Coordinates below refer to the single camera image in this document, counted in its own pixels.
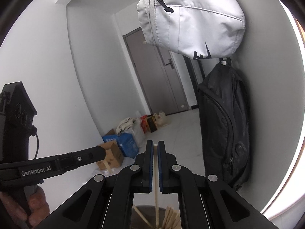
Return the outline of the person's left hand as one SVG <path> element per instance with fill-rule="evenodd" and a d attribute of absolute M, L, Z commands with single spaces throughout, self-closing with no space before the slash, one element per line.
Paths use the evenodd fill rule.
<path fill-rule="evenodd" d="M 1 192 L 1 201 L 14 223 L 25 221 L 32 228 L 35 228 L 50 214 L 50 208 L 46 202 L 44 190 L 40 186 L 37 186 L 36 192 L 29 197 L 28 206 L 31 210 L 30 216 L 27 215 L 25 210 L 10 195 L 4 192 Z"/>

